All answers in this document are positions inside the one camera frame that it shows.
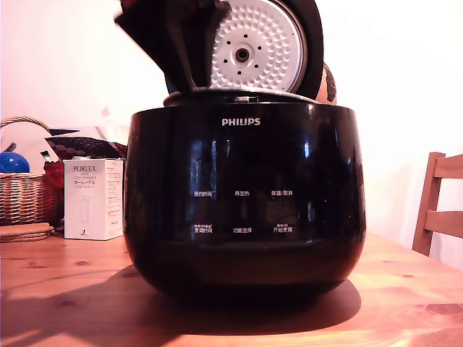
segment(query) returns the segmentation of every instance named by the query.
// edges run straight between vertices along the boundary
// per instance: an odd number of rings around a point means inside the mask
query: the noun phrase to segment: wooden table
[[[463,273],[369,233],[349,280],[309,307],[179,307],[124,239],[1,245],[2,346],[463,346]]]

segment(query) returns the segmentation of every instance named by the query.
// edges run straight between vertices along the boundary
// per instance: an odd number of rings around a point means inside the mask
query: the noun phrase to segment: white box
[[[109,240],[123,234],[122,160],[64,160],[64,238]]]

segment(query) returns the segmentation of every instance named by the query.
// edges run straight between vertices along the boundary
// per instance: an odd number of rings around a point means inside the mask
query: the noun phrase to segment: chair backrest
[[[413,250],[429,256],[433,232],[463,238],[463,212],[436,212],[442,179],[463,179],[463,155],[429,153]]]

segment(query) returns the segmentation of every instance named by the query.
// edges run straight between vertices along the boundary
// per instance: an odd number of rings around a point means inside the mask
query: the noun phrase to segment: basket rim
[[[37,179],[43,176],[45,176],[44,173],[0,173],[0,179],[6,179],[9,177]]]

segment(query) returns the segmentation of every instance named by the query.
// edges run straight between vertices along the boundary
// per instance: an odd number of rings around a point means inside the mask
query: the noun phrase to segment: blue ball
[[[30,172],[26,158],[15,152],[0,153],[0,172],[3,174],[20,174]]]

